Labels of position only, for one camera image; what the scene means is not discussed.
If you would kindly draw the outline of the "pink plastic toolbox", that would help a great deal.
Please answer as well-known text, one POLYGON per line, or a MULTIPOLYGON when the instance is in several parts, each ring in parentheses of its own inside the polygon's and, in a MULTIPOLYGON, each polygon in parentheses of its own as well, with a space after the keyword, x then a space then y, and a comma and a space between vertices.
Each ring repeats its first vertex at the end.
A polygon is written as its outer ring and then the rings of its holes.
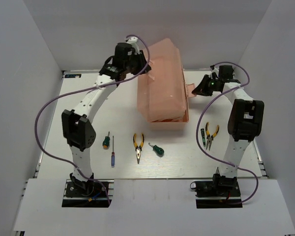
POLYGON ((152 130, 183 130, 195 85, 185 82, 180 51, 171 39, 148 49, 151 71, 138 77, 137 110, 152 130))

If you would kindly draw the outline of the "black green precision screwdriver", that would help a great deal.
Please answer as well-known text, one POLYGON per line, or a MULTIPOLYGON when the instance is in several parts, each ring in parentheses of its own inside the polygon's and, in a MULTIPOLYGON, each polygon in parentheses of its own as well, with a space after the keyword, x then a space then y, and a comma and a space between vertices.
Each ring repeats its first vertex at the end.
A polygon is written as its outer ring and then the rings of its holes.
POLYGON ((203 146, 206 147, 206 133, 205 133, 205 129, 204 128, 201 128, 200 129, 200 133, 201 133, 201 138, 202 138, 203 146))

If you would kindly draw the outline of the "small yellow pliers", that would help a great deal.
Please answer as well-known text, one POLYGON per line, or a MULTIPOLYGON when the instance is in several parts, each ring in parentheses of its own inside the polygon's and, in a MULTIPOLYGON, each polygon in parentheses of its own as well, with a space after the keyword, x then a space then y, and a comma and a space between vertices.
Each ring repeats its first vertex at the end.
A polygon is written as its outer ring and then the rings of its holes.
POLYGON ((216 126, 216 130, 213 134, 210 134, 209 132, 209 122, 206 123, 205 125, 205 133, 206 133, 206 150, 210 150, 212 142, 214 140, 214 138, 217 136, 217 134, 219 133, 219 125, 216 126))

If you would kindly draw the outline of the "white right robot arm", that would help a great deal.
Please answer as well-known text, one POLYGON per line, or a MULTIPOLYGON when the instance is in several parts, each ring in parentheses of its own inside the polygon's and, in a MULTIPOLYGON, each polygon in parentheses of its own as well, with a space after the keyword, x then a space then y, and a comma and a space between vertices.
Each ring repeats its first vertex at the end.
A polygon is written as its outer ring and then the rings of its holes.
POLYGON ((212 96, 219 92, 232 104, 227 131, 228 146, 220 166, 212 178, 213 192, 224 196, 237 183, 237 170, 246 148, 259 136, 262 129, 264 102, 249 96, 242 84, 235 79, 232 62, 220 62, 210 66, 211 73, 204 75, 200 84, 192 91, 193 95, 212 96))

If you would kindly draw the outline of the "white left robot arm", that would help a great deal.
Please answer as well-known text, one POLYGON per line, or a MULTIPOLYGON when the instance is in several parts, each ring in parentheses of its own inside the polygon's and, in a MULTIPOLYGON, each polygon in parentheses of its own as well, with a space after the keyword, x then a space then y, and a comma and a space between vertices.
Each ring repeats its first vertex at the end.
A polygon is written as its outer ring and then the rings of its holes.
POLYGON ((75 108, 64 110, 61 114, 63 136, 70 146, 75 165, 70 179, 83 196, 89 196, 94 191, 94 184, 90 181, 94 177, 90 166, 90 148, 96 138, 92 126, 94 116, 117 88, 117 82, 123 81, 129 73, 140 75, 151 70, 137 40, 133 36, 118 43, 114 55, 104 62, 99 71, 94 90, 89 91, 75 108))

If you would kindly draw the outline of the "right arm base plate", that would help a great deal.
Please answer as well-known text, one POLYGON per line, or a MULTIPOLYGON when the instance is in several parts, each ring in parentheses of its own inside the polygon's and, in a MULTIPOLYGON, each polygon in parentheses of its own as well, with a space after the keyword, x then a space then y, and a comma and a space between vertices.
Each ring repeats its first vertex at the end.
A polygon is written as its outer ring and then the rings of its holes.
POLYGON ((234 187, 214 187, 213 181, 194 181, 190 190, 195 192, 197 209, 242 208, 239 184, 234 187))

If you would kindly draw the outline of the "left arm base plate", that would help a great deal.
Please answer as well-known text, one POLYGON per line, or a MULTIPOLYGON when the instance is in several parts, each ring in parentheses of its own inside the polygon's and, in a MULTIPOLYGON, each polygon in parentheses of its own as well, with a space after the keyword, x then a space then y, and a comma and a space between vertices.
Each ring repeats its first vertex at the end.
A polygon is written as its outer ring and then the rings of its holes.
POLYGON ((61 207, 66 208, 108 208, 114 194, 114 180, 103 180, 100 183, 92 182, 90 190, 84 190, 67 179, 61 207))

